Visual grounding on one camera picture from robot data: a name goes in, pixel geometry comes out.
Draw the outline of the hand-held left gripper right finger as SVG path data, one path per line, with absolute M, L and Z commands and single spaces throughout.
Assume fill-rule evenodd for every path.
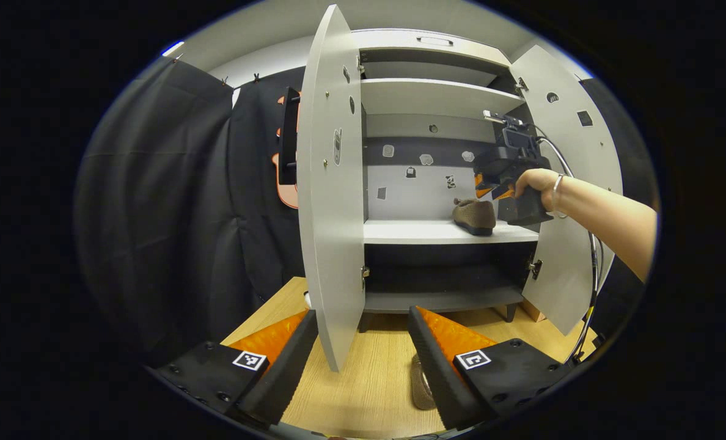
M 410 307 L 408 332 L 447 429 L 522 412 L 572 370 L 522 339 L 495 342 L 424 307 Z

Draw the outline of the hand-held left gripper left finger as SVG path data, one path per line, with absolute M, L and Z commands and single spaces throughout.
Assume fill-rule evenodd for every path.
M 268 427 L 291 403 L 317 336 L 316 312 L 304 310 L 230 345 L 199 343 L 153 373 L 224 417 Z

